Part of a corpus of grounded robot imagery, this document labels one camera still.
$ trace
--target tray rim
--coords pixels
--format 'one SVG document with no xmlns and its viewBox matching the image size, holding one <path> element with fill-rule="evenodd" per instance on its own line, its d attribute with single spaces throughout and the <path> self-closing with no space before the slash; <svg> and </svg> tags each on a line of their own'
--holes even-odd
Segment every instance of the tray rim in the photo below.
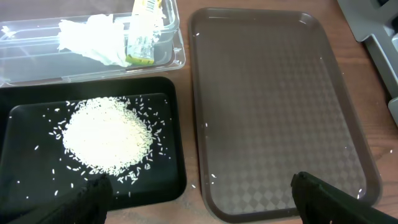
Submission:
<svg viewBox="0 0 398 224">
<path fill-rule="evenodd" d="M 372 205 L 377 205 L 382 197 L 382 181 L 380 178 L 380 173 L 377 169 L 376 163 L 374 161 L 373 155 L 371 154 L 368 142 L 366 140 L 366 137 L 364 135 L 363 132 L 363 128 L 361 125 L 361 122 L 358 118 L 357 113 L 355 112 L 355 108 L 352 102 L 351 97 L 349 96 L 348 93 L 348 89 L 347 86 L 345 84 L 345 81 L 343 80 L 343 76 L 341 74 L 340 68 L 338 66 L 338 63 L 336 61 L 336 57 L 333 53 L 332 47 L 330 45 L 330 42 L 328 40 L 328 37 L 326 35 L 326 32 L 322 26 L 322 24 L 320 23 L 320 21 L 318 19 L 316 19 L 315 17 L 313 17 L 312 15 L 310 15 L 307 12 L 302 12 L 302 11 L 285 11 L 285 10 L 271 10 L 271 9 L 242 9 L 242 8 L 224 8 L 224 7 L 204 7 L 201 9 L 198 9 L 197 11 L 195 11 L 189 18 L 189 22 L 188 22 L 188 35 L 189 35 L 189 47 L 190 47 L 190 51 L 191 51 L 191 71 L 192 71 L 192 82 L 193 82 L 193 98 L 194 98 L 194 125 L 195 125 L 195 140 L 196 140 L 196 144 L 197 144 L 197 148 L 198 148 L 198 159 L 199 159 L 199 171 L 200 171 L 200 183 L 201 183 L 201 194 L 202 194 L 202 198 L 205 204 L 206 209 L 209 211 L 209 213 L 220 219 L 223 222 L 228 222 L 228 223 L 242 223 L 242 222 L 258 222 L 258 221 L 265 221 L 265 222 L 279 222 L 279 221 L 284 221 L 284 220 L 291 220 L 294 218 L 297 218 L 297 216 L 299 215 L 298 211 L 296 208 L 286 208 L 286 209 L 282 209 L 279 210 L 281 212 L 286 213 L 286 215 L 284 216 L 279 216 L 277 215 L 277 217 L 269 217 L 269 216 L 273 216 L 273 215 L 269 215 L 266 213 L 269 212 L 274 212 L 273 211 L 265 211 L 265 212 L 256 212 L 256 213 L 244 213 L 244 214 L 239 214 L 239 215 L 230 215 L 227 214 L 225 212 L 222 212 L 214 203 L 214 201 L 212 200 L 211 197 L 211 193 L 209 190 L 209 187 L 206 187 L 205 182 L 210 182 L 209 180 L 209 176 L 208 176 L 208 170 L 207 170 L 207 159 L 206 159 L 206 147 L 205 145 L 202 143 L 203 142 L 203 131 L 201 130 L 201 124 L 203 124 L 203 117 L 201 115 L 201 101 L 200 101 L 200 90 L 199 90 L 199 83 L 198 83 L 198 63 L 197 63 L 197 55 L 196 55 L 196 50 L 195 50 L 195 34 L 193 33 L 193 26 L 194 26 L 194 22 L 195 22 L 195 18 L 200 16 L 200 14 L 202 13 L 206 13 L 208 11 L 214 11 L 214 10 L 222 10 L 222 11 L 229 11 L 229 12 L 238 12 L 238 13 L 242 13 L 242 12 L 255 12 L 255 13 L 296 13 L 296 14 L 300 14 L 300 15 L 306 15 L 308 17 L 310 17 L 311 19 L 313 19 L 313 21 L 316 23 L 315 25 L 319 27 L 319 29 L 321 30 L 321 35 L 325 38 L 326 40 L 326 46 L 324 46 L 326 48 L 327 51 L 329 51 L 330 53 L 330 59 L 329 59 L 329 63 L 331 63 L 331 65 L 336 69 L 334 71 L 334 75 L 337 77 L 338 81 L 339 81 L 339 85 L 341 88 L 341 94 L 343 95 L 342 97 L 344 97 L 347 102 L 346 103 L 346 107 L 348 107 L 349 112 L 351 112 L 351 114 L 349 114 L 349 116 L 352 118 L 352 120 L 350 122 L 353 122 L 357 128 L 357 133 L 358 136 L 357 138 L 359 138 L 358 140 L 360 141 L 359 144 L 364 147 L 364 151 L 366 153 L 366 155 L 362 155 L 360 156 L 358 154 L 358 158 L 361 161 L 361 167 L 364 171 L 364 167 L 362 166 L 363 164 L 363 158 L 368 156 L 369 160 L 367 158 L 369 162 L 369 164 L 371 165 L 371 167 L 366 167 L 365 169 L 367 170 L 371 170 L 374 171 L 372 174 L 372 177 L 375 178 L 375 180 L 372 181 L 372 183 L 375 185 L 375 191 L 376 191 L 376 196 L 374 195 L 369 195 L 368 191 L 365 192 L 365 194 L 363 195 L 363 197 L 360 199 L 361 201 L 363 201 L 364 203 L 372 206 Z M 339 100 L 339 105 L 341 107 L 341 99 L 338 97 Z M 347 122 L 347 115 L 346 113 L 344 113 L 344 111 L 342 111 Z M 349 129 L 349 133 L 351 135 L 351 138 L 354 142 L 354 137 L 352 137 L 353 132 L 351 130 L 351 128 L 349 128 L 350 126 L 348 126 Z M 358 148 L 358 142 L 354 142 L 355 145 L 355 149 L 357 151 Z M 366 175 L 365 171 L 364 171 L 364 175 L 366 178 L 366 186 L 368 186 L 368 176 Z"/>
</svg>

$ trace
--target brown tray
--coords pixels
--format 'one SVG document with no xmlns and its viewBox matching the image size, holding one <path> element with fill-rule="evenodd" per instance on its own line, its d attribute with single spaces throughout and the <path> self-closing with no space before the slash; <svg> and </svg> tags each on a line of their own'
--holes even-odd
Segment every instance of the brown tray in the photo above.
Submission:
<svg viewBox="0 0 398 224">
<path fill-rule="evenodd" d="M 200 9 L 190 21 L 201 192 L 240 223 L 298 215 L 307 171 L 372 205 L 380 178 L 325 31 L 302 12 Z"/>
</svg>

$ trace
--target wooden table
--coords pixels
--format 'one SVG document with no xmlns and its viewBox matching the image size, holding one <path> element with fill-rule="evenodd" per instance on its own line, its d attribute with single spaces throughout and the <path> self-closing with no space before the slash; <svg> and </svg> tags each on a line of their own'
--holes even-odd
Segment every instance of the wooden table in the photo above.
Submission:
<svg viewBox="0 0 398 224">
<path fill-rule="evenodd" d="M 181 70 L 158 73 L 177 89 L 187 189 L 173 202 L 108 213 L 107 224 L 221 223 L 206 210 L 200 193 L 197 148 L 193 130 L 193 93 L 188 19 L 203 7 L 240 7 L 303 11 L 324 27 L 380 171 L 383 193 L 376 206 L 398 218 L 398 129 L 387 108 L 387 95 L 366 50 L 355 41 L 337 0 L 177 0 L 187 62 Z M 301 223 L 300 219 L 283 223 Z"/>
</svg>

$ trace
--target uncooked white rice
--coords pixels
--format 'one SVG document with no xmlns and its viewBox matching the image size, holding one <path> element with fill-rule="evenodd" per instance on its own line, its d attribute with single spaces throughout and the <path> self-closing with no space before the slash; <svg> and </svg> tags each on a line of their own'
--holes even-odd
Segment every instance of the uncooked white rice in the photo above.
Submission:
<svg viewBox="0 0 398 224">
<path fill-rule="evenodd" d="M 62 130 L 62 141 L 69 153 L 93 168 L 90 174 L 118 176 L 148 155 L 152 133 L 134 110 L 127 109 L 127 102 L 95 98 L 77 106 Z"/>
</svg>

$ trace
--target white napkin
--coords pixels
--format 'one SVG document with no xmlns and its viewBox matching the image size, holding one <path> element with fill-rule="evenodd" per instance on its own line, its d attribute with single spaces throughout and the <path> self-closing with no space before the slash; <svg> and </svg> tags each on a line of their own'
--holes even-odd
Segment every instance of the white napkin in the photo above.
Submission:
<svg viewBox="0 0 398 224">
<path fill-rule="evenodd" d="M 131 65 L 126 61 L 124 24 L 113 23 L 112 14 L 90 16 L 86 24 L 62 20 L 59 27 L 59 50 L 69 49 L 104 65 Z"/>
</svg>

